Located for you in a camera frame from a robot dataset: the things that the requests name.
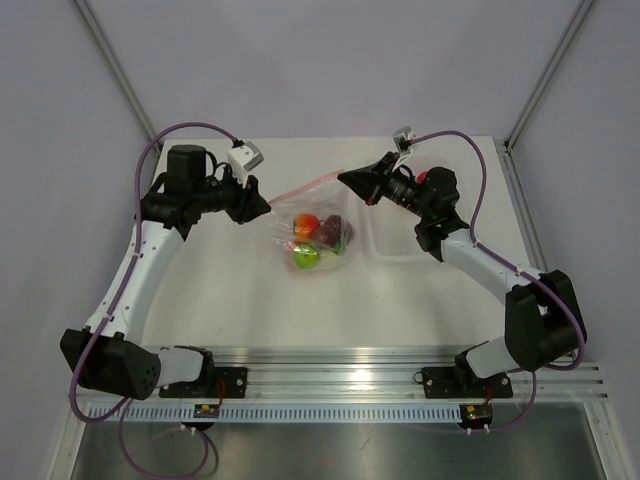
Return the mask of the dark purple fruit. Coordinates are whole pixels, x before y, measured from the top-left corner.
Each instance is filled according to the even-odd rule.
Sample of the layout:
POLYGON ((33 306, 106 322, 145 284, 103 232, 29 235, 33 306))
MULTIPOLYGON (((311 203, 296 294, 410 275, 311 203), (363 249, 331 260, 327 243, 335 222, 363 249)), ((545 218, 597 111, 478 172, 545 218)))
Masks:
POLYGON ((343 219, 340 215, 330 215, 325 219, 324 224, 340 233, 342 231, 343 219))

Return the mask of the dark red apple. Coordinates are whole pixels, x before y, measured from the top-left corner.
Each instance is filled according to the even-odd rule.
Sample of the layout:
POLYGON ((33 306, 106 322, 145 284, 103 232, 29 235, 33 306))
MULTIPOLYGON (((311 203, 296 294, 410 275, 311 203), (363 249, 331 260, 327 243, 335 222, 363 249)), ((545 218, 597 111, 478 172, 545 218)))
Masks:
POLYGON ((313 233, 313 240, 329 248, 340 242, 340 233, 329 226, 320 225, 313 233))

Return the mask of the clear zip top bag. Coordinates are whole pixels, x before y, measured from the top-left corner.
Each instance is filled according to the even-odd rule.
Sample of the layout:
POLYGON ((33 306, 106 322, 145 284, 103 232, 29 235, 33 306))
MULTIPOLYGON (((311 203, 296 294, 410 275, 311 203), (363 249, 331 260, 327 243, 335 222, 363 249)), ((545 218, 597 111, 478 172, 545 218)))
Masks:
POLYGON ((359 253, 349 189, 339 180, 343 172, 330 172, 273 198, 271 211, 259 220, 288 270, 334 270, 359 253))

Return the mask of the white radish with leaves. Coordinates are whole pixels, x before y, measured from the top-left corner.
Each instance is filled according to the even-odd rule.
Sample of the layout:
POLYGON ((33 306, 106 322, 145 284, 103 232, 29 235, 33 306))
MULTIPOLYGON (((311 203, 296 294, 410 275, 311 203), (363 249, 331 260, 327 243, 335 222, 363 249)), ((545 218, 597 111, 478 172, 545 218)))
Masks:
POLYGON ((345 262, 348 256, 348 245, 343 242, 338 242, 329 248, 323 248, 321 252, 321 259, 325 262, 345 262))

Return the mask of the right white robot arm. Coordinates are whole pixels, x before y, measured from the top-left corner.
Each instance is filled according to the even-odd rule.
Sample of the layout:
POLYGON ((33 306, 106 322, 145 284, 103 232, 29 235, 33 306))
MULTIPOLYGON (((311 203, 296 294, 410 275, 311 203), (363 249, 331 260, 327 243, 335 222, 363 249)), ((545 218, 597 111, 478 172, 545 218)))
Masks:
POLYGON ((451 369, 456 389, 476 396, 501 374, 535 372, 570 352, 582 355, 586 330, 568 276, 519 266, 483 244, 456 211, 460 195, 452 170, 433 167, 414 178, 397 160, 389 152, 338 179, 369 206, 387 199, 418 216, 421 249, 464 272, 505 309, 501 336, 456 356, 451 369))

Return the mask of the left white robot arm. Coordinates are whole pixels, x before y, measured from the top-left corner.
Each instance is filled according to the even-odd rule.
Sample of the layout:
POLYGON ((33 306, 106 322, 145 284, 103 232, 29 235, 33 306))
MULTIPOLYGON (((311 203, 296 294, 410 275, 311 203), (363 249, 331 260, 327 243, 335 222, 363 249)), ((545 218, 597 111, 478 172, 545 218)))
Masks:
POLYGON ((103 300, 82 329, 68 329, 61 338, 73 387, 137 400, 161 387, 183 387, 195 398, 214 390, 210 352, 141 345, 166 270, 201 217, 224 211, 244 224, 270 210, 251 173, 264 159, 253 143, 233 144, 220 178, 206 172, 212 159, 198 145, 169 149, 165 171, 141 198, 129 248, 103 300))

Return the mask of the white plastic basket tray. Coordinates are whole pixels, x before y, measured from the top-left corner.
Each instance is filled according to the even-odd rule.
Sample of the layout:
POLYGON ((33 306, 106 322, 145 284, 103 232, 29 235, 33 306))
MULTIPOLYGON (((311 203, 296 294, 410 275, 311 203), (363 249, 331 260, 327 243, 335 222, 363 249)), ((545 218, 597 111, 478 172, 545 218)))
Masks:
MULTIPOLYGON (((433 168, 428 167, 425 162, 420 162, 419 166, 423 170, 415 175, 408 166, 400 163, 398 154, 395 154, 396 164, 393 173, 398 171, 417 180, 420 173, 433 168)), ((437 220, 421 219, 384 196, 376 205, 365 204, 365 206, 367 241, 371 253, 380 260, 390 262, 408 262, 421 257, 422 249, 420 243, 416 241, 414 227, 423 224, 437 228, 448 217, 437 220)))

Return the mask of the left circuit board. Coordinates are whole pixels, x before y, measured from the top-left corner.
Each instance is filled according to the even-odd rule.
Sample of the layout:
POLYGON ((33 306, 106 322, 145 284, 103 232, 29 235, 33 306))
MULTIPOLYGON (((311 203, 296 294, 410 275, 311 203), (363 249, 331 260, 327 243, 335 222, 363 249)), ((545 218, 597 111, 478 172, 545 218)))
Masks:
POLYGON ((221 406, 217 404, 196 404, 194 406, 195 418, 218 418, 221 406))

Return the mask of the circuit board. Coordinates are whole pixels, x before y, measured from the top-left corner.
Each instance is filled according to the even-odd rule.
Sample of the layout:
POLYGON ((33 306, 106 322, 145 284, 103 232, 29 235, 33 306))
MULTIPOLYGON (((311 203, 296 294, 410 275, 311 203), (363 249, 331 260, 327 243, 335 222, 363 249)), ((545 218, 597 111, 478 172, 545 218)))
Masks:
POLYGON ((196 404, 194 406, 195 418, 218 418, 221 406, 217 404, 196 404))
POLYGON ((491 422, 493 418, 493 408, 489 404, 466 405, 462 413, 466 421, 491 422))

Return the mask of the right circuit board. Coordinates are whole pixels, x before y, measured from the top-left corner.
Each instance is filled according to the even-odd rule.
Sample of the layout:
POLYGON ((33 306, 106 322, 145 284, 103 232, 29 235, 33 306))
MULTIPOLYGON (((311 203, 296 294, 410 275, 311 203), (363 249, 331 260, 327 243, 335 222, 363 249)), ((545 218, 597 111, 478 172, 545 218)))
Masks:
POLYGON ((493 408, 489 404, 466 405, 462 413, 466 421, 491 422, 493 418, 493 408))

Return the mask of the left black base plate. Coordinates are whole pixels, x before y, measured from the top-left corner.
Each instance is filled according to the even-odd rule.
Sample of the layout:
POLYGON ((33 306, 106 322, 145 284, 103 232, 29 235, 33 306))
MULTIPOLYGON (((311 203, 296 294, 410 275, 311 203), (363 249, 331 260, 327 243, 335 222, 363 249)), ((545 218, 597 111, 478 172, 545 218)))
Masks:
POLYGON ((197 399, 218 398, 244 399, 248 384, 246 367, 217 366, 206 364, 196 380, 180 381, 162 387, 161 398, 197 399))

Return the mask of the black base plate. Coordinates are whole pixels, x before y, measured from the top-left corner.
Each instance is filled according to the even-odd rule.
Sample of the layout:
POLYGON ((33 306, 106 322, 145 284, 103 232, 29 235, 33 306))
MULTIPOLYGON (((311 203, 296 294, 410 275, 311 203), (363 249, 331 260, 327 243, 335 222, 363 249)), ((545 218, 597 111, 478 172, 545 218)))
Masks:
POLYGON ((196 380, 180 381, 162 387, 161 398, 197 399, 218 398, 244 399, 248 384, 246 367, 217 366, 206 364, 196 380))
POLYGON ((426 399, 510 399, 511 381, 505 373, 480 379, 467 376, 456 367, 423 367, 413 374, 413 382, 423 388, 426 399))

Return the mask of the aluminium rail frame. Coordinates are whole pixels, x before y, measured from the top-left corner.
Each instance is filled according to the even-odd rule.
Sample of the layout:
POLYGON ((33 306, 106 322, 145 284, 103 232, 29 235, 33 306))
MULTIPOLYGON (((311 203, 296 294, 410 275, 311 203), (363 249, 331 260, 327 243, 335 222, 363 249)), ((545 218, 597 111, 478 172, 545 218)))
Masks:
MULTIPOLYGON (((263 403, 395 403, 426 401, 414 381, 422 367, 453 363, 467 345, 400 347, 203 346, 216 365, 246 366, 245 400, 263 403)), ((583 362, 571 371, 536 373, 536 400, 606 402, 599 366, 583 362)))

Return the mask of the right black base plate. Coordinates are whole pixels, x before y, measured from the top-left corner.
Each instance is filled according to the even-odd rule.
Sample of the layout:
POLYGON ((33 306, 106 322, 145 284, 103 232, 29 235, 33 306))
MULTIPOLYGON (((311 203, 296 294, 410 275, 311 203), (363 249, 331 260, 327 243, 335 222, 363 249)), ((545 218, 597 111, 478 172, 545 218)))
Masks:
POLYGON ((413 382, 423 388, 426 399, 510 399, 511 381, 505 373, 480 379, 467 376, 456 367, 423 367, 413 374, 413 382))

